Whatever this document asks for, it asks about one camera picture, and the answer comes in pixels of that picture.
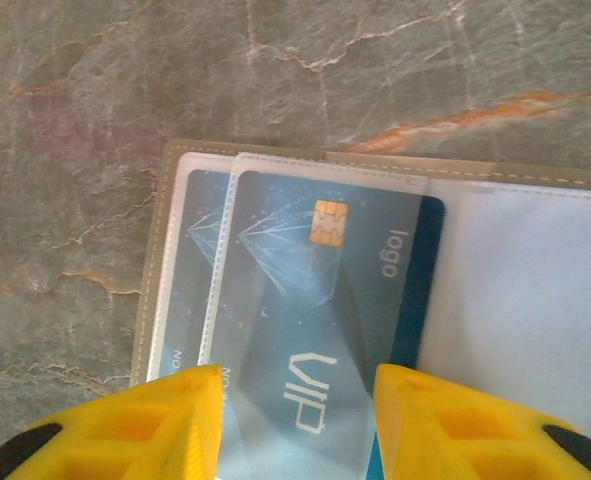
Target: beige wallet cover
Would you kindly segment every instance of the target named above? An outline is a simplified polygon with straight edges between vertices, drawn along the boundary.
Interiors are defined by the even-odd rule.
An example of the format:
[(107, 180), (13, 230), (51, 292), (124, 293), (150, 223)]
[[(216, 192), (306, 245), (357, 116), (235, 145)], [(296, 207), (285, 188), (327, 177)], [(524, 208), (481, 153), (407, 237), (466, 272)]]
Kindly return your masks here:
[(419, 368), (559, 415), (591, 435), (591, 171), (583, 170), (173, 140), (159, 175), (132, 384), (146, 381), (172, 190), (187, 152), (429, 178), (426, 194), (444, 201), (446, 221)]

